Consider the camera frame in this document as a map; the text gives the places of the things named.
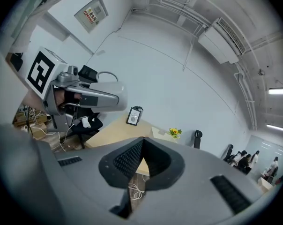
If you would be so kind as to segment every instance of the ceiling light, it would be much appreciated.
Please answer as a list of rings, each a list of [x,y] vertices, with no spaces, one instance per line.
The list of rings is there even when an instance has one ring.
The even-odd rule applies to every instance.
[[[278,149],[279,151],[283,152],[282,150]]]
[[[270,88],[268,90],[269,94],[283,94],[283,88]]]
[[[266,143],[264,143],[264,142],[263,142],[263,144],[265,144],[265,145],[267,145],[267,146],[271,147],[271,145],[268,145],[268,144],[266,144]]]
[[[269,124],[267,124],[267,127],[283,131],[283,127],[277,127],[277,126],[273,126],[273,125],[269,125]]]

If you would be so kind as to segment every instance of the ceiling pipe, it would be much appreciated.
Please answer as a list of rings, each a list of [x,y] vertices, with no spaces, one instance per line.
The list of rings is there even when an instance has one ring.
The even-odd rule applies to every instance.
[[[168,6],[171,6],[171,7],[173,7],[173,8],[176,8],[176,9],[179,9],[179,10],[182,10],[182,11],[185,11],[187,14],[189,14],[190,16],[195,16],[195,14],[191,14],[188,10],[191,10],[189,7],[186,7],[186,6],[184,6],[184,5],[182,5],[182,4],[180,4],[180,3],[177,3],[177,2],[175,2],[175,1],[173,1],[173,0],[166,0],[166,1],[168,1],[168,2],[172,2],[172,3],[174,3],[174,4],[176,4],[177,6],[174,6],[174,5],[172,5],[172,4],[168,4],[168,3],[166,3],[166,2],[164,2],[163,0],[160,0],[160,3],[161,4],[164,4],[164,5],[168,5]],[[210,25],[210,22],[206,19],[206,18],[204,18],[202,15],[200,15],[200,14],[197,14],[199,17],[201,17],[201,19],[199,18],[199,17],[197,17],[197,16],[195,16],[195,18],[197,19],[197,20],[199,20],[199,22],[201,22],[202,24],[205,24],[206,26],[209,26]]]
[[[173,0],[165,0],[167,2],[176,4],[177,6],[174,6],[172,4],[166,3],[164,1],[161,2],[161,4],[164,4],[165,6],[171,6],[177,10],[180,10],[184,13],[187,13],[190,17],[192,17],[193,19],[195,19],[198,23],[200,24],[205,24],[207,27],[211,24],[209,20],[207,20],[205,17],[203,17],[201,14],[198,14],[197,12],[193,11],[191,8],[184,6],[181,3],[178,3],[176,1]]]
[[[190,32],[190,31],[188,31],[188,30],[182,28],[181,26],[178,26],[177,24],[175,24],[175,23],[173,23],[173,22],[170,22],[169,20],[167,20],[167,19],[165,19],[165,18],[162,18],[162,17],[159,17],[159,16],[154,15],[154,14],[151,14],[151,13],[147,13],[147,12],[140,12],[139,10],[136,10],[136,9],[134,9],[132,12],[134,12],[134,13],[147,14],[147,15],[156,17],[156,18],[158,18],[158,19],[164,20],[164,21],[166,21],[167,23],[171,23],[172,25],[174,25],[174,26],[176,26],[176,27],[182,29],[183,31],[185,31],[185,32],[189,33],[190,35],[192,35],[193,37],[197,38],[192,32]]]
[[[233,23],[233,25],[237,28],[237,30],[238,30],[238,31],[241,33],[241,35],[244,37],[246,43],[248,44],[248,46],[249,46],[249,48],[250,48],[250,50],[251,50],[251,52],[252,52],[252,54],[253,54],[253,57],[254,57],[254,59],[255,59],[255,61],[256,61],[256,64],[257,64],[258,68],[260,68],[260,65],[259,65],[258,59],[257,59],[257,57],[256,57],[256,54],[255,54],[255,52],[254,52],[254,50],[253,50],[253,48],[252,48],[250,42],[249,42],[248,39],[246,38],[246,36],[245,36],[245,34],[243,33],[243,31],[239,28],[239,26],[238,26],[238,25],[234,22],[234,20],[233,20],[231,17],[229,17],[229,15],[228,15],[225,11],[223,11],[219,6],[217,6],[216,4],[214,4],[213,2],[211,2],[210,0],[205,0],[205,1],[209,2],[212,6],[214,6],[214,7],[217,8],[218,10],[220,10],[220,11]],[[266,85],[265,85],[265,82],[264,82],[263,77],[261,77],[261,80],[262,80],[262,85],[263,85],[263,89],[264,89],[264,102],[265,102],[265,104],[267,104]]]
[[[255,110],[255,103],[253,101],[253,96],[248,86],[248,83],[245,80],[244,71],[241,69],[238,63],[235,63],[238,72],[234,74],[235,79],[238,81],[241,90],[244,94],[245,101],[247,108],[249,110],[250,119],[252,123],[253,130],[257,130],[257,119],[256,119],[256,110]]]
[[[193,39],[191,39],[191,40],[190,40],[190,48],[189,48],[188,54],[187,54],[187,56],[186,56],[186,59],[185,59],[185,62],[184,62],[184,66],[183,66],[182,71],[184,71],[185,68],[186,68],[187,61],[188,61],[188,57],[189,57],[190,53],[191,53],[192,50],[193,50],[193,46],[194,46]]]
[[[186,17],[186,14],[181,13],[181,12],[179,12],[179,11],[177,11],[177,10],[171,8],[171,7],[168,7],[168,6],[162,6],[162,5],[160,5],[160,4],[154,4],[154,3],[149,4],[148,6],[157,6],[157,7],[165,8],[165,9],[168,9],[168,10],[170,10],[170,11],[173,11],[173,12],[179,14],[179,15],[183,15],[183,16]],[[191,21],[192,23],[194,23],[194,24],[196,24],[196,25],[199,25],[199,22],[198,22],[197,20],[195,20],[195,21],[192,20],[193,18],[190,19],[190,18],[186,17],[186,19],[188,19],[189,21]]]

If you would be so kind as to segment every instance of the person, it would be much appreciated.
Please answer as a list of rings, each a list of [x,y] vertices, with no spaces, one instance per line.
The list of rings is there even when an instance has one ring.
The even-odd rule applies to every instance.
[[[231,162],[231,166],[238,166],[238,162],[240,161],[240,159],[242,159],[245,155],[247,155],[247,152],[245,150],[243,150],[241,153],[237,154],[235,156],[235,158],[232,160]]]
[[[272,173],[275,169],[278,170],[278,157],[275,157],[274,161],[269,166],[269,169],[264,174],[264,180],[268,180],[268,178],[272,175]]]
[[[249,166],[247,168],[247,174],[253,169],[254,164],[258,162],[258,154],[259,151],[255,152],[254,155],[251,157]]]
[[[277,179],[277,181],[275,182],[275,185],[279,185],[283,183],[283,176],[281,176],[280,178]]]
[[[246,155],[240,161],[238,162],[237,169],[239,169],[244,174],[247,174],[247,168],[249,167],[249,161],[250,161],[251,154]]]

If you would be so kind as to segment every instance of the air conditioner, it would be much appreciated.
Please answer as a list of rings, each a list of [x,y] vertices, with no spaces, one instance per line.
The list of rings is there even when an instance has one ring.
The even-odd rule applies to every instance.
[[[246,51],[237,34],[221,17],[199,36],[198,42],[221,64],[238,62],[238,56]]]

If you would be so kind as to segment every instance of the black vent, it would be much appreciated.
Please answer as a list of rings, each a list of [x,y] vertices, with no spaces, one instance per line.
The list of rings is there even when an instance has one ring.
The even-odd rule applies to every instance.
[[[73,163],[77,163],[82,161],[82,159],[80,157],[72,157],[72,158],[67,158],[67,159],[63,159],[63,160],[59,160],[58,163],[60,166],[66,166],[66,165],[70,165]]]
[[[210,180],[235,214],[251,205],[223,175],[215,176]]]
[[[143,140],[113,160],[115,167],[129,179],[133,177],[141,163],[142,143]]]

